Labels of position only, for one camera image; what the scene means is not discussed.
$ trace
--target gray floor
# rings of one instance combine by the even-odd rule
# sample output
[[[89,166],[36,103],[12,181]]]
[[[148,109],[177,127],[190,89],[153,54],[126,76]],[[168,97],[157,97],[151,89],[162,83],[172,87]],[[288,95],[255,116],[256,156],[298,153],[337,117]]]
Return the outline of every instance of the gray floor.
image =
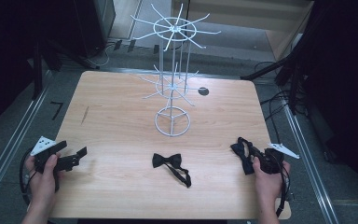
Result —
[[[147,15],[148,7],[147,1],[143,2],[139,18]],[[227,33],[235,33],[235,27],[219,27]],[[140,34],[142,29],[135,26],[134,35]],[[200,75],[203,77],[214,78],[235,78],[239,76],[251,74],[255,70],[255,66],[264,61],[273,60],[272,53],[268,48],[262,31],[248,30],[249,38],[233,38],[229,39],[229,35],[224,35],[223,39],[216,38],[205,39],[203,44],[207,49],[202,53],[191,55],[190,72],[200,70]],[[109,55],[109,62],[101,67],[103,71],[123,72],[131,70],[132,72],[150,73],[153,71],[153,64],[158,64],[158,54],[153,52],[154,44],[151,42],[137,41],[136,47],[129,52],[125,41],[120,49],[113,50],[110,48],[106,51]],[[224,48],[224,55],[216,56],[215,50],[209,48],[215,46],[216,49]],[[91,59],[96,63],[105,63],[106,57],[104,52],[99,56]],[[37,139],[43,135],[47,138],[55,139],[60,128],[65,111],[71,101],[72,94],[76,88],[76,84],[84,69],[76,63],[66,59],[62,56],[64,66],[61,72],[50,72],[46,75],[45,84],[48,85],[47,91],[43,94],[43,99],[40,101],[40,108],[34,114],[28,131],[23,133],[20,142],[17,145],[9,145],[7,143],[10,137],[21,121],[22,116],[27,112],[33,94],[33,85],[30,85],[24,92],[16,99],[13,105],[0,117],[0,158],[1,155],[7,155],[7,152],[14,149],[12,157],[5,157],[8,159],[8,167],[4,170],[4,175],[0,181],[0,223],[20,223],[26,211],[26,206],[21,198],[19,189],[18,171],[20,159],[24,151],[32,147]],[[257,66],[257,70],[267,63]],[[275,73],[271,72],[261,78],[255,80],[256,90],[259,100],[267,100],[277,93],[278,87],[273,84]],[[53,120],[53,116],[57,111],[57,106],[51,104],[51,101],[63,103],[63,108],[58,114],[58,117]],[[273,108],[281,105],[282,102],[274,101]],[[263,113],[269,115],[269,106],[265,104],[262,106]],[[320,178],[323,181],[329,199],[332,202],[334,210],[337,214],[337,220],[340,223],[358,223],[358,175],[345,164],[331,164],[324,160],[322,146],[318,141],[315,132],[312,129],[310,121],[302,116],[297,115],[301,131],[306,138],[308,148],[312,159],[315,162],[316,168]],[[281,141],[295,153],[300,154],[299,146],[296,138],[289,125],[289,121],[284,111],[276,114],[274,120],[277,124],[277,130]],[[272,127],[271,120],[267,121],[268,132],[271,141],[276,141],[276,134]],[[295,160],[286,157],[292,164],[292,192],[294,199],[290,201],[292,209],[292,216],[282,223],[324,223],[323,210],[315,194],[314,186],[311,184],[311,178],[307,172],[307,167],[303,159]],[[59,219],[55,220],[57,223],[76,223],[76,219]],[[244,224],[248,220],[228,220],[229,224]]]

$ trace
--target wooden table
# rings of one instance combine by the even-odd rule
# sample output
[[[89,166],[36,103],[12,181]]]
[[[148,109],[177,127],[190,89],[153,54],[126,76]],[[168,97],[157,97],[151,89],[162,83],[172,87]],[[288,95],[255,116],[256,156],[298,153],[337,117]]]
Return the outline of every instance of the wooden table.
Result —
[[[158,77],[145,75],[157,80]],[[189,91],[173,104],[186,110],[189,130],[180,136],[160,133],[156,113],[166,105],[140,75],[86,72],[82,75],[57,136],[66,140],[63,155],[87,146],[89,154],[65,173],[52,217],[88,218],[256,218],[255,175],[245,175],[230,148],[242,136],[260,149],[269,134],[252,82],[192,77]],[[152,157],[182,154],[189,170],[188,189]],[[286,204],[281,218],[291,215]]]

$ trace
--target spinning display rack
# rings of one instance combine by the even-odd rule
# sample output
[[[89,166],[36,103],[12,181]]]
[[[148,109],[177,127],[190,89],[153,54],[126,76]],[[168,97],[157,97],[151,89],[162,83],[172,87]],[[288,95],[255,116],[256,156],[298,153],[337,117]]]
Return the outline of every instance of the spinning display rack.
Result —
[[[148,81],[150,83],[155,84],[156,92],[148,95],[145,97],[149,98],[151,96],[159,94],[160,96],[167,99],[167,104],[165,107],[161,108],[159,112],[156,114],[155,117],[155,124],[156,128],[163,134],[168,136],[179,136],[185,133],[190,127],[190,116],[185,112],[184,109],[174,106],[173,100],[174,99],[185,99],[190,105],[193,105],[187,98],[186,94],[189,90],[197,90],[201,95],[207,95],[209,93],[208,89],[201,87],[201,88],[190,88],[187,86],[187,80],[195,76],[199,71],[195,74],[188,76],[188,65],[190,61],[190,53],[191,53],[191,45],[194,44],[201,49],[205,49],[205,47],[199,45],[197,42],[193,40],[193,37],[196,34],[206,34],[206,35],[217,35],[220,32],[206,32],[197,30],[195,25],[198,21],[203,21],[209,17],[210,14],[206,15],[205,17],[198,19],[196,21],[188,21],[185,19],[180,18],[183,10],[183,4],[181,5],[179,14],[177,17],[163,17],[161,13],[159,13],[153,4],[151,7],[159,14],[161,17],[156,22],[150,21],[143,21],[136,19],[132,16],[135,21],[147,23],[153,25],[153,32],[144,35],[141,37],[134,37],[134,39],[143,39],[151,35],[157,35],[160,38],[159,44],[159,69],[154,65],[155,69],[159,73],[158,81],[153,81],[147,78],[142,77],[143,80]],[[176,42],[180,42],[181,45],[176,47]],[[182,60],[183,60],[183,46],[185,43],[188,43],[188,51],[187,51],[187,58],[186,58],[186,72],[185,76],[183,77],[182,74]],[[164,73],[164,52],[168,50],[169,46],[172,45],[172,71],[168,73]],[[180,50],[180,58],[179,61],[176,61],[176,51]],[[168,126],[165,127],[165,123],[162,122],[163,119],[168,119]],[[183,128],[177,128],[179,130],[175,130],[175,122],[176,120],[181,120],[186,125]]]

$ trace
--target black bow tie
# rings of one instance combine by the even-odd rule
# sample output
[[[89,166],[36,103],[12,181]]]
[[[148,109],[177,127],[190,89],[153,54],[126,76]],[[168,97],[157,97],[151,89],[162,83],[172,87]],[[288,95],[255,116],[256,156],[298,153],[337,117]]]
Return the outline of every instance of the black bow tie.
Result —
[[[235,152],[235,154],[237,154],[241,158],[242,168],[243,168],[243,171],[245,172],[245,174],[250,175],[250,174],[254,173],[255,170],[252,166],[253,163],[251,161],[250,153],[249,153],[248,157],[245,156],[245,145],[243,144],[243,142],[245,142],[246,145],[248,145],[248,144],[250,144],[250,146],[252,145],[251,142],[248,142],[245,139],[239,137],[238,143],[231,145],[231,148]]]
[[[182,163],[182,156],[180,154],[175,154],[173,156],[170,156],[169,158],[164,158],[161,155],[155,153],[153,155],[153,167],[159,167],[162,164],[165,164],[168,168],[170,168],[171,172],[178,178],[180,181],[186,184],[186,186],[189,188],[191,186],[191,177],[188,174],[188,170],[183,169],[180,167],[180,164]],[[184,179],[175,169],[179,169],[186,174],[186,179]]]

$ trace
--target wrist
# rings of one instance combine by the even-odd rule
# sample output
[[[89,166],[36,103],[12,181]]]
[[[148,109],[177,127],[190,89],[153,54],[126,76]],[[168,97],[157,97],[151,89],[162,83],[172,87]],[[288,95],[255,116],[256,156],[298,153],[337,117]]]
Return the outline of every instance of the wrist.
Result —
[[[259,195],[257,198],[259,208],[263,212],[272,212],[275,213],[275,198],[267,195]]]
[[[42,203],[30,203],[23,223],[47,223],[49,209]]]

